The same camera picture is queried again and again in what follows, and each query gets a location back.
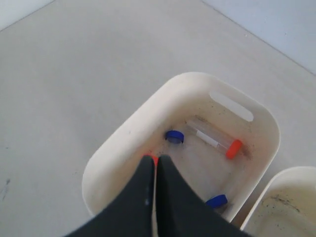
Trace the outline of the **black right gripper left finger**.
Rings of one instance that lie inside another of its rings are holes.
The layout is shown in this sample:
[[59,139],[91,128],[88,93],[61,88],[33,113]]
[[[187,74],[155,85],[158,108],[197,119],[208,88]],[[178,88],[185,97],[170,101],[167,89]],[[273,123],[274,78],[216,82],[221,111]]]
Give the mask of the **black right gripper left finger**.
[[69,237],[151,237],[155,165],[142,157],[118,196]]

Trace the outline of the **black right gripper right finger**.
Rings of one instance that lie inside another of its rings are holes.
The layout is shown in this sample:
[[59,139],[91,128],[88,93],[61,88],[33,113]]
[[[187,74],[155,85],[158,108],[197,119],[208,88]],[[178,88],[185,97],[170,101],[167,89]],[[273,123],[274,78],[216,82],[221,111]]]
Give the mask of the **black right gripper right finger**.
[[207,206],[168,155],[158,158],[156,217],[160,237],[248,237]]

